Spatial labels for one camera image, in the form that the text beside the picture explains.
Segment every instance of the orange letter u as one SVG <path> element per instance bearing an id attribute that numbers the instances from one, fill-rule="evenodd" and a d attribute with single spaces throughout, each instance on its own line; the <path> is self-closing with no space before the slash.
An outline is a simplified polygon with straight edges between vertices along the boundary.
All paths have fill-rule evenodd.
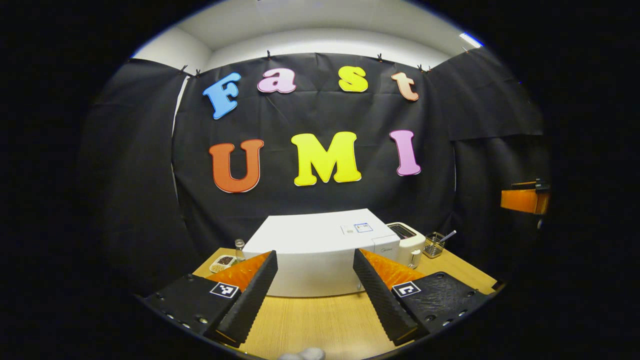
<path id="1" fill-rule="evenodd" d="M 247 192 L 260 181 L 260 148 L 264 146 L 262 140 L 245 140 L 240 148 L 246 152 L 246 176 L 242 179 L 231 177 L 230 155 L 235 149 L 232 143 L 219 143 L 209 148 L 213 161 L 213 181 L 216 186 L 228 193 Z"/>

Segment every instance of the glass bottle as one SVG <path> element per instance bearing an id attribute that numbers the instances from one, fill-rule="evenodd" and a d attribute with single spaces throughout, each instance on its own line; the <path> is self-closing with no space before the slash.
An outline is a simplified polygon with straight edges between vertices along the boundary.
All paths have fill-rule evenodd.
<path id="1" fill-rule="evenodd" d="M 244 261 L 244 252 L 242 249 L 244 248 L 244 240 L 237 239 L 236 240 L 236 261 L 239 263 Z"/>

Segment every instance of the food tray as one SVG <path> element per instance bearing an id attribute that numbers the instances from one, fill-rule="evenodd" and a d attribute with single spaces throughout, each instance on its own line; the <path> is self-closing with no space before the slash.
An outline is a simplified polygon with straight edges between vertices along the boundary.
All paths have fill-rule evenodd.
<path id="1" fill-rule="evenodd" d="M 220 272 L 224 269 L 229 268 L 231 265 L 237 263 L 237 258 L 233 255 L 222 255 L 219 256 L 211 265 L 209 265 L 209 271 L 212 273 Z"/>

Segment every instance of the blue letter f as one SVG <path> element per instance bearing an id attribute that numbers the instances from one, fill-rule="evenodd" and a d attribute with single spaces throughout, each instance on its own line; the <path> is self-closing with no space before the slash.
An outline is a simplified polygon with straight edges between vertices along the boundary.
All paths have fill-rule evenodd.
<path id="1" fill-rule="evenodd" d="M 229 100 L 227 96 L 231 95 L 232 97 L 238 96 L 238 87 L 236 84 L 231 83 L 227 85 L 227 88 L 222 88 L 222 86 L 231 81 L 240 80 L 240 74 L 237 72 L 232 72 L 231 74 L 225 76 L 219 82 L 208 87 L 202 95 L 206 95 L 209 97 L 211 104 L 213 105 L 213 118 L 218 120 L 221 117 L 225 116 L 228 112 L 235 109 L 238 105 L 237 101 Z"/>

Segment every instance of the white ceiling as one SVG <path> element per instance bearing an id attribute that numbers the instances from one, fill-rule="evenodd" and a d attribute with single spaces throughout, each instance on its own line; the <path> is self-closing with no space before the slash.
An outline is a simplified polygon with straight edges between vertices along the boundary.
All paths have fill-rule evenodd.
<path id="1" fill-rule="evenodd" d="M 386 33 L 462 53 L 462 29 L 404 0 L 226 0 L 177 24 L 215 51 L 269 33 L 308 28 L 347 28 Z"/>

